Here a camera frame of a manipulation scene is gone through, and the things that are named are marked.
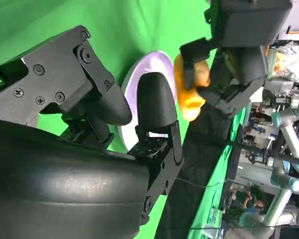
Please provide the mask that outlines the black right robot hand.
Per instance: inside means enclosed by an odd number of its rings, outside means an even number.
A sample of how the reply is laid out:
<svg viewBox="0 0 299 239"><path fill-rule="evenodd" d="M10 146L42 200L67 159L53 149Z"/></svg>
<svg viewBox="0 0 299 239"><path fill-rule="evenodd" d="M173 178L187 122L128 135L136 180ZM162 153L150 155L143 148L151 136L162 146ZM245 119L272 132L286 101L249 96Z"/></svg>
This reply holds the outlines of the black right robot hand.
<svg viewBox="0 0 299 239"><path fill-rule="evenodd" d="M0 239L132 239L183 164L162 73L137 84L137 143L108 150L132 112L84 26L0 65Z"/></svg>

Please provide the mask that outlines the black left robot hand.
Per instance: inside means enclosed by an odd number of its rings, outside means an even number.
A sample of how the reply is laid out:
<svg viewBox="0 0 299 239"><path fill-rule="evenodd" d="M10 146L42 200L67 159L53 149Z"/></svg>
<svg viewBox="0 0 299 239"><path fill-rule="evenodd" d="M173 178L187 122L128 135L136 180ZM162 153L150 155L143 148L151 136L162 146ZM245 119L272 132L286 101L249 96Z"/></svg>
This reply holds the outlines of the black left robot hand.
<svg viewBox="0 0 299 239"><path fill-rule="evenodd" d="M213 0L204 13L211 37L180 47L174 62L183 117L196 119L204 104L232 118L269 76L265 48L288 17L290 0Z"/></svg>

